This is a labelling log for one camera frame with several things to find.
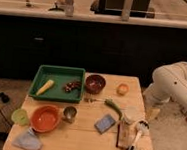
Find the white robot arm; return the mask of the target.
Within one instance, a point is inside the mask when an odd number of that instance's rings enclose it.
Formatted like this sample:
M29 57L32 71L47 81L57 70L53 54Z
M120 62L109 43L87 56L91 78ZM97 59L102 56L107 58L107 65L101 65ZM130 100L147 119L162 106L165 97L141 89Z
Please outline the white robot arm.
M187 122L187 62L157 67L152 79L153 82L142 93L146 120L149 122L158 115L159 105L174 100L181 106Z

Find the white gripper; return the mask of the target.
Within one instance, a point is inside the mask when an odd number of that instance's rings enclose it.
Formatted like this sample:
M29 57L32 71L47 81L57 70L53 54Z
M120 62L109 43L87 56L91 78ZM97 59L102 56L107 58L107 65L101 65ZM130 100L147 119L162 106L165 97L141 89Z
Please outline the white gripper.
M130 107L127 106L125 110L123 110L124 121L129 125L133 124L135 121L140 121L144 118L142 112L139 111L138 107Z

